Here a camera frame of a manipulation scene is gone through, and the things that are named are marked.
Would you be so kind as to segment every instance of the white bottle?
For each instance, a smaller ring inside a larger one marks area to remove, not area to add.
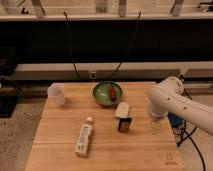
[[[75,146],[75,153],[78,157],[88,156],[89,140],[92,134],[92,124],[92,118],[88,117],[86,122],[81,127],[80,136]]]

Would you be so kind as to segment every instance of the wooden table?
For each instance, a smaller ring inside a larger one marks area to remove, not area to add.
[[[92,91],[96,83],[66,83],[66,104],[57,107],[47,99],[27,171],[139,171],[183,170],[169,121],[164,119],[158,134],[151,133],[147,114],[148,90],[153,82],[119,82],[122,101],[130,104],[130,131],[117,131],[116,108],[97,104]],[[94,119],[94,135],[88,158],[74,153],[85,119]]]

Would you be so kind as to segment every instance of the speckled floor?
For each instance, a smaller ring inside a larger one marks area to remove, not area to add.
[[[0,119],[0,171],[23,171],[45,98],[21,99],[10,119]]]
[[[213,96],[192,96],[213,106]],[[0,171],[24,171],[45,98],[21,99],[10,119],[0,119]],[[197,130],[192,136],[205,159],[207,171],[213,171],[213,137]],[[180,147],[185,171],[202,170],[201,160],[189,140]]]

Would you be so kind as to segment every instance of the plastic cup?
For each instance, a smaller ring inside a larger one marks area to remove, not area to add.
[[[62,106],[65,103],[64,86],[62,84],[52,84],[47,89],[48,98],[52,99],[56,105]]]

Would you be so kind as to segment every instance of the wall outlet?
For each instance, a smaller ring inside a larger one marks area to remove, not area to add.
[[[91,80],[97,79],[97,71],[89,71],[89,78]]]

